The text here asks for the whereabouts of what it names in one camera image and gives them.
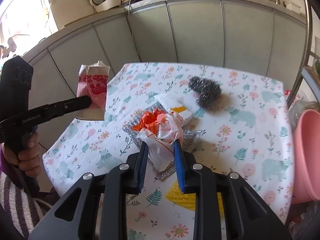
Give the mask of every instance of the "human hand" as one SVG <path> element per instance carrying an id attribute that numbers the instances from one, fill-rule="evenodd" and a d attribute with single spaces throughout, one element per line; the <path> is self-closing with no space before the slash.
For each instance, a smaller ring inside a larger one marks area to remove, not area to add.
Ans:
<path id="1" fill-rule="evenodd" d="M 28 141 L 28 149 L 19 152 L 18 156 L 6 145 L 2 144 L 4 158 L 9 164 L 18 165 L 29 177 L 37 177 L 41 172 L 39 134 L 35 132 Z"/>

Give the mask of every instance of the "floral tablecloth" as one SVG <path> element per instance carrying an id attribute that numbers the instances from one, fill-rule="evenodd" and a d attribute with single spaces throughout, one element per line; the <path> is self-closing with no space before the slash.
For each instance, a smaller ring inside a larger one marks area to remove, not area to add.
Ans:
<path id="1" fill-rule="evenodd" d="M 191 76 L 217 81 L 222 97 L 214 111 L 196 104 Z M 194 115 L 188 129 L 202 130 L 196 160 L 213 171 L 237 171 L 285 221 L 293 190 L 292 133 L 281 82 L 206 65 L 132 63 L 108 83 L 105 121 L 73 120 L 43 156 L 48 176 L 63 195 L 84 173 L 109 172 L 138 151 L 122 127 L 155 103 L 154 95 L 176 96 Z M 127 196 L 128 239 L 193 239 L 194 212 L 165 194 L 176 174 L 155 178 L 148 164 L 139 196 Z"/>

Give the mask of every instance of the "kitchen cabinet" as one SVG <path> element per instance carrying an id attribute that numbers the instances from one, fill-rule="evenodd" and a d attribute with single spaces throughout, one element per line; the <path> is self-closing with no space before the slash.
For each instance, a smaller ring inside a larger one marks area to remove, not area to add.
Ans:
<path id="1" fill-rule="evenodd" d="M 95 26 L 115 74 L 130 62 L 140 62 L 127 20 L 124 15 L 113 17 Z"/>
<path id="2" fill-rule="evenodd" d="M 225 68 L 265 76 L 272 46 L 272 10 L 246 2 L 222 0 L 226 58 Z"/>
<path id="3" fill-rule="evenodd" d="M 275 13 L 275 31 L 267 76 L 291 89 L 297 76 L 305 46 L 306 26 L 295 19 Z"/>
<path id="4" fill-rule="evenodd" d="M 110 64 L 93 27 L 64 39 L 66 40 L 57 47 L 54 44 L 49 47 L 49 51 L 64 79 L 76 94 L 81 65 L 91 65 L 98 60 L 105 65 Z M 113 77 L 114 71 L 110 69 L 109 80 Z"/>
<path id="5" fill-rule="evenodd" d="M 224 32 L 220 0 L 168 4 L 178 61 L 223 67 Z"/>
<path id="6" fill-rule="evenodd" d="M 30 65 L 34 72 L 29 92 L 29 109 L 75 97 L 48 53 L 36 63 L 31 61 Z M 74 117 L 75 113 L 71 113 L 40 124 L 40 143 L 49 149 Z"/>
<path id="7" fill-rule="evenodd" d="M 127 17 L 142 62 L 177 62 L 165 5 L 138 10 Z"/>

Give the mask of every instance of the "red patterned paper bag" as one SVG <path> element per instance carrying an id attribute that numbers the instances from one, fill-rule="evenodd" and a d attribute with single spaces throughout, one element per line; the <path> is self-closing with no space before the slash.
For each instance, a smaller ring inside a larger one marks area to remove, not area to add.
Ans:
<path id="1" fill-rule="evenodd" d="M 88 121 L 103 121 L 106 111 L 107 80 L 110 67 L 98 61 L 93 65 L 81 65 L 77 97 L 89 96 L 91 105 L 87 109 L 77 111 L 76 118 Z"/>

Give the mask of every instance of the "striped clothing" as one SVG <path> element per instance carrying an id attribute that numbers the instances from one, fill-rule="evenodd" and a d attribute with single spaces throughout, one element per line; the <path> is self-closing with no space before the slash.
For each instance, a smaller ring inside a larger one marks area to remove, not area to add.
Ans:
<path id="1" fill-rule="evenodd" d="M 15 228 L 25 237 L 51 208 L 40 200 L 33 199 L 15 186 L 10 178 L 0 170 L 0 204 Z"/>

